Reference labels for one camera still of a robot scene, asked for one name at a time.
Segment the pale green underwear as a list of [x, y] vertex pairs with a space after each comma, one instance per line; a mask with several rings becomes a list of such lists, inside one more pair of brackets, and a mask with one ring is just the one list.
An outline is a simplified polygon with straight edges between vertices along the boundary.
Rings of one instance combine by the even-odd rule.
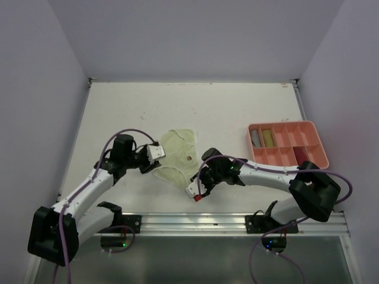
[[197, 173], [197, 133], [192, 129], [169, 130], [159, 140], [165, 151], [153, 175], [178, 189], [185, 189]]

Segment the grey and cream underwear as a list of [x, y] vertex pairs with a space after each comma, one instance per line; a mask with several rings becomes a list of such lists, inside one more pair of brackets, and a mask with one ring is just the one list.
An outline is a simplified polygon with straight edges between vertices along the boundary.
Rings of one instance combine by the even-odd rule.
[[251, 138], [251, 141], [252, 141], [252, 144], [254, 147], [256, 148], [261, 148], [262, 147], [262, 144], [261, 144], [261, 141], [260, 141], [260, 138], [259, 138], [259, 133], [257, 130], [252, 130], [250, 132], [250, 138]]

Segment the olive and cream underwear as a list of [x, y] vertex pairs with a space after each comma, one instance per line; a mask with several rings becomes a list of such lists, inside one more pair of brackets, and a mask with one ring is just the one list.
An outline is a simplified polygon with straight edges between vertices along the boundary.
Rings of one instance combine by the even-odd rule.
[[272, 130], [262, 130], [265, 147], [275, 147], [274, 136]]

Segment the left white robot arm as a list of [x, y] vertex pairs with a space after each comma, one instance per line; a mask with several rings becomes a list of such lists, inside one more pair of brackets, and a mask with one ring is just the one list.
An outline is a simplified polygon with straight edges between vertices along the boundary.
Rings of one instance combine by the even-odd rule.
[[110, 202], [95, 205], [129, 169], [146, 174], [165, 157], [158, 141], [137, 147], [133, 136], [117, 134], [108, 141], [88, 177], [67, 197], [33, 216], [27, 250], [59, 266], [66, 266], [81, 244], [99, 231], [117, 232], [124, 226], [122, 209]]

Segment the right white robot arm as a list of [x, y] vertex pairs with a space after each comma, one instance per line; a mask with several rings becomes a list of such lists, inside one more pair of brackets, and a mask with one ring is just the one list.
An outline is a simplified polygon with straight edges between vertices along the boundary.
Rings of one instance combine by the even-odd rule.
[[273, 233], [300, 218], [328, 221], [341, 192], [327, 171], [312, 162], [300, 166], [269, 166], [223, 155], [215, 148], [208, 149], [202, 160], [186, 188], [188, 196], [195, 201], [209, 196], [221, 183], [263, 186], [290, 194], [285, 200], [272, 202], [265, 212], [264, 226]]

